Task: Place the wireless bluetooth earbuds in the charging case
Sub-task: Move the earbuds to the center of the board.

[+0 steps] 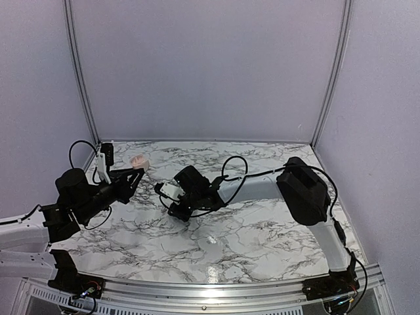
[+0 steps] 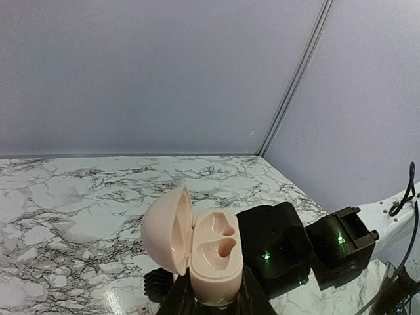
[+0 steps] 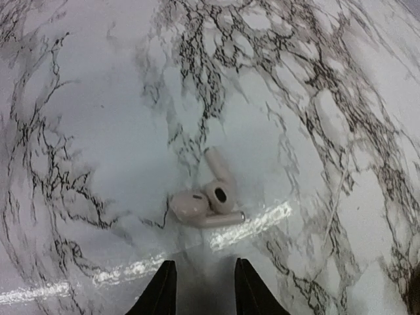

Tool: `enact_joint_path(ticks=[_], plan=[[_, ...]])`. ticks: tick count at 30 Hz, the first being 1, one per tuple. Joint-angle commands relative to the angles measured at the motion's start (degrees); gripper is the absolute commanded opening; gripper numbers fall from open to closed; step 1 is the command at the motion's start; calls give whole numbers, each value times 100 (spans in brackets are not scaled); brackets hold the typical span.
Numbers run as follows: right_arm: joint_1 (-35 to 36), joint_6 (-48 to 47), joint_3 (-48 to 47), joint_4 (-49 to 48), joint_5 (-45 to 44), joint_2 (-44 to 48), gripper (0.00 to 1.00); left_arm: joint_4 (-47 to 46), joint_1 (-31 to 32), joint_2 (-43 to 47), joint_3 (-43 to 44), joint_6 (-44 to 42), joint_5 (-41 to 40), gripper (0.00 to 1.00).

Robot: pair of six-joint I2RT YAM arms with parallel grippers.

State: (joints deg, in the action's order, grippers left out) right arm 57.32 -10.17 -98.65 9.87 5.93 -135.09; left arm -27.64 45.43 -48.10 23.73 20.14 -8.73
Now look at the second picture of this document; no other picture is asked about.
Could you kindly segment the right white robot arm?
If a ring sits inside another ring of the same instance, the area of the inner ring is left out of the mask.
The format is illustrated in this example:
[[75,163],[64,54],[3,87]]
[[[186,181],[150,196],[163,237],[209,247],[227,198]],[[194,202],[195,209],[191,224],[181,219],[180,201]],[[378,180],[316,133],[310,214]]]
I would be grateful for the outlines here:
[[308,226],[289,202],[257,206],[237,218],[244,264],[267,297],[306,284],[310,273],[321,290],[338,288],[401,239],[419,235],[419,185]]

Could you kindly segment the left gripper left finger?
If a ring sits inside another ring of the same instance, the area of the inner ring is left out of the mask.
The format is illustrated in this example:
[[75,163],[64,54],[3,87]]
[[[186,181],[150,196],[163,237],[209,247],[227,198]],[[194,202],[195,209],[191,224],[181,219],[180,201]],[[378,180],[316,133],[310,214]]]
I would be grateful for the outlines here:
[[190,283],[190,275],[179,276],[161,304],[157,315],[194,314],[196,299]]

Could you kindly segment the pink earbud charging case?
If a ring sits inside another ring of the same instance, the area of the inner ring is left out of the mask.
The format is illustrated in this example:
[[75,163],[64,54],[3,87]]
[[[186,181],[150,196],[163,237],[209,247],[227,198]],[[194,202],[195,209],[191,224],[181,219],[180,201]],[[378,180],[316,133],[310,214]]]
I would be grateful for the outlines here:
[[190,276],[195,298],[226,306],[242,282],[243,253],[237,216],[229,209],[193,212],[180,186],[149,206],[140,227],[147,254],[164,270]]

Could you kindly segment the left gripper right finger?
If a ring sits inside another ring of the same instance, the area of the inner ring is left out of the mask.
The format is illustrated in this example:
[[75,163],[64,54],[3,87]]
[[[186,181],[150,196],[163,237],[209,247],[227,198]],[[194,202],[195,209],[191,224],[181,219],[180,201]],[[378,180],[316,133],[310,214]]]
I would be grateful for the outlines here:
[[241,286],[236,299],[236,314],[277,315],[256,277],[247,266],[243,268]]

